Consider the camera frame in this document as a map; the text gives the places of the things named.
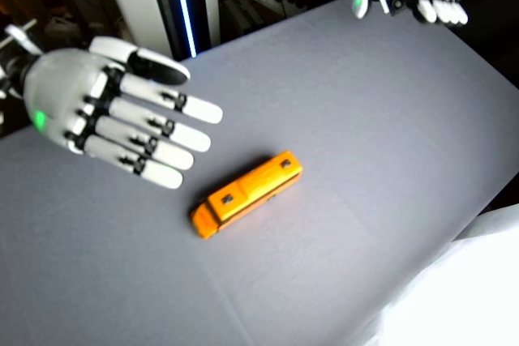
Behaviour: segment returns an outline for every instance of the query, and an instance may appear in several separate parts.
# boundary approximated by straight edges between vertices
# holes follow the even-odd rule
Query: gray tablecloth
[[[187,65],[225,117],[179,190],[0,141],[1,345],[345,344],[519,171],[519,91],[409,14],[340,0]],[[195,235],[200,193],[285,149],[299,183]]]

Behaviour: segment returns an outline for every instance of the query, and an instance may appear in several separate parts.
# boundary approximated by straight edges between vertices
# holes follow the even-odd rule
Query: blue-white led light
[[[195,40],[193,39],[193,31],[191,30],[191,20],[189,19],[189,11],[187,10],[187,1],[180,0],[180,6],[182,8],[182,15],[184,17],[184,25],[186,26],[187,41],[189,42],[189,50],[191,56],[196,57]]]

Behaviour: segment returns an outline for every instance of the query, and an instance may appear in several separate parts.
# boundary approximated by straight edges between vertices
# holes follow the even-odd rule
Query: yellow school bus
[[[198,234],[208,239],[294,184],[302,166],[283,152],[238,180],[217,190],[191,213]]]

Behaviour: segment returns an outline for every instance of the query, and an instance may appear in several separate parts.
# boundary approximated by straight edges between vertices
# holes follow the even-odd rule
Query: gray table surface
[[[519,171],[519,91],[409,14],[340,0],[187,65],[225,117],[179,190],[0,141],[1,345],[345,344]],[[302,180],[199,239],[198,193],[285,149]]]

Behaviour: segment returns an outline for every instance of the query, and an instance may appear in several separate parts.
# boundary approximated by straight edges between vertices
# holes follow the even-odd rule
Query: green indicator light
[[[34,113],[34,126],[38,131],[43,131],[45,129],[45,124],[47,122],[47,114],[43,111],[36,111]]]

